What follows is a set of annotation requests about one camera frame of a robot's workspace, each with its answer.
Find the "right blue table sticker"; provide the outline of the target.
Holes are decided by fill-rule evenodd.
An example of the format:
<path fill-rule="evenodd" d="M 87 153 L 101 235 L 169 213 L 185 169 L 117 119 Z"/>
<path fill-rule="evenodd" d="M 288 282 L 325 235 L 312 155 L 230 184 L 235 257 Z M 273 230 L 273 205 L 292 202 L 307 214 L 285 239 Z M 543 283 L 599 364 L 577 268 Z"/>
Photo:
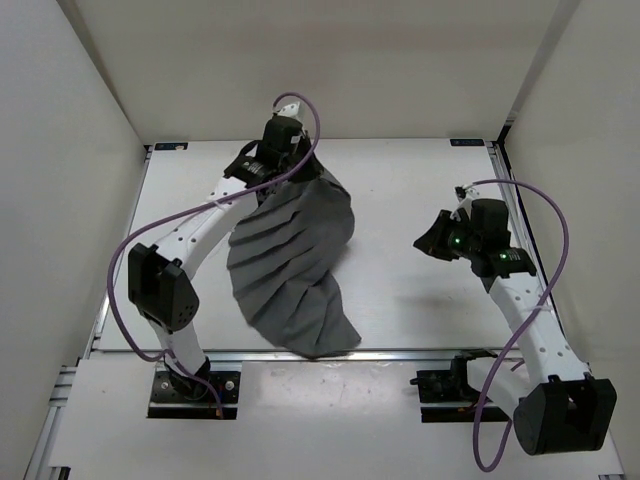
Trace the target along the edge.
<path fill-rule="evenodd" d="M 482 139 L 471 138 L 452 138 L 450 140 L 452 147 L 484 147 L 485 142 Z"/>

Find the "blue table sticker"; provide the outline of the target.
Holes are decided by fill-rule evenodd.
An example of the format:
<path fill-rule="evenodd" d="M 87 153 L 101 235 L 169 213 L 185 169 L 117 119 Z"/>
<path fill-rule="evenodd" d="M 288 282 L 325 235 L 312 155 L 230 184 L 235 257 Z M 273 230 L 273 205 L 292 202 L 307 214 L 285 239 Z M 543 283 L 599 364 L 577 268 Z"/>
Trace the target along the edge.
<path fill-rule="evenodd" d="M 187 142 L 159 142 L 154 145 L 155 151 L 182 151 L 187 149 Z"/>
<path fill-rule="evenodd" d="M 452 147 L 484 147 L 485 142 L 482 139 L 471 138 L 452 138 L 450 140 Z"/>

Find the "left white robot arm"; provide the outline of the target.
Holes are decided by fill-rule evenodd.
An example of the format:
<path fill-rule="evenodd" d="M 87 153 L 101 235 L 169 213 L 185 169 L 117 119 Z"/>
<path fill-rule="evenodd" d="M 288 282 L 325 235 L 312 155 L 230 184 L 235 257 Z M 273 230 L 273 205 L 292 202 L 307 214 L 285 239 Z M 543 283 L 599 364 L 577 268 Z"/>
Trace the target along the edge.
<path fill-rule="evenodd" d="M 210 361 L 199 345 L 192 322 L 200 300 L 192 285 L 209 253 L 252 213 L 270 189 L 225 200 L 263 185 L 291 167 L 269 166 L 256 156 L 240 154 L 224 170 L 206 201 L 214 207 L 190 214 L 150 246 L 138 243 L 127 259 L 128 298 L 144 317 L 167 353 L 164 364 L 169 383 L 189 401 L 213 401 Z"/>

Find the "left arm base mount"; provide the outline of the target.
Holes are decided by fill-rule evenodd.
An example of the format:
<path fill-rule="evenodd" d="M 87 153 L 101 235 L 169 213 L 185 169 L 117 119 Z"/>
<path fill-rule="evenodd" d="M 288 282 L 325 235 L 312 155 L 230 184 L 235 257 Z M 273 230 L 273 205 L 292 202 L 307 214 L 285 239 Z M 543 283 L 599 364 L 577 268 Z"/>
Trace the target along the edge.
<path fill-rule="evenodd" d="M 154 371 L 147 417 L 150 419 L 235 420 L 238 413 L 241 372 L 212 371 L 209 384 L 220 402 L 199 384 L 194 391 L 179 386 L 177 376 L 163 365 Z"/>

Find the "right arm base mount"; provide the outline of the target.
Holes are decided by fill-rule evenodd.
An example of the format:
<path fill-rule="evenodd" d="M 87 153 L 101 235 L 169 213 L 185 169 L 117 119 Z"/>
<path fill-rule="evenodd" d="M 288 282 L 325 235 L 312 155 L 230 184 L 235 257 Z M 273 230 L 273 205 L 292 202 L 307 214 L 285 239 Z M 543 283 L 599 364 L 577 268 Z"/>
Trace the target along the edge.
<path fill-rule="evenodd" d="M 468 384 L 466 367 L 472 360 L 498 355 L 487 349 L 462 350 L 444 370 L 419 370 L 410 380 L 418 389 L 422 423 L 473 423 L 479 390 Z"/>

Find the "left blue table sticker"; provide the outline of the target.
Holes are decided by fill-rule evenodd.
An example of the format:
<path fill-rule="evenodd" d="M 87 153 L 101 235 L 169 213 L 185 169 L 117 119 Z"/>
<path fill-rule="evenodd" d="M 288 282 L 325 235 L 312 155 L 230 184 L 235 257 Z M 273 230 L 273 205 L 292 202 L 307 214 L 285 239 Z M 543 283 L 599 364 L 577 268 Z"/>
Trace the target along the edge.
<path fill-rule="evenodd" d="M 159 142 L 154 145 L 155 151 L 182 151 L 187 149 L 187 142 Z"/>

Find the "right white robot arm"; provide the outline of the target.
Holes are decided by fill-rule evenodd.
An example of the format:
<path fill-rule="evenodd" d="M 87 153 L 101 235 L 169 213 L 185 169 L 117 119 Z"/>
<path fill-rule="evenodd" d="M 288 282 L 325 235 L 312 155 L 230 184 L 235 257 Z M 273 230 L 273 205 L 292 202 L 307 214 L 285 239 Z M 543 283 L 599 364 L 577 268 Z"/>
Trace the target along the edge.
<path fill-rule="evenodd" d="M 528 252 L 510 243 L 508 209 L 479 200 L 467 209 L 442 210 L 414 246 L 428 256 L 464 258 L 498 306 L 524 368 L 501 365 L 489 387 L 497 354 L 464 350 L 447 370 L 422 370 L 412 379 L 427 402 L 477 402 L 481 394 L 512 422 L 529 455 L 597 451 L 617 401 L 611 381 L 595 378 L 564 336 L 554 313 L 544 309 L 537 271 Z"/>

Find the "grey pleated skirt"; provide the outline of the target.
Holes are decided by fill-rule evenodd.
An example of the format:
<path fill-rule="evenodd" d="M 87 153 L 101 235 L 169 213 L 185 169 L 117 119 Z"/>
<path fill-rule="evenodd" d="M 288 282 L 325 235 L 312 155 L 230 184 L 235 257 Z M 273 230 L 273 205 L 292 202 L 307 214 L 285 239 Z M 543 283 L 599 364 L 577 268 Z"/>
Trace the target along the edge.
<path fill-rule="evenodd" d="M 351 196 L 329 171 L 282 184 L 229 238 L 227 269 L 246 323 L 306 358 L 358 346 L 332 273 L 354 230 Z"/>

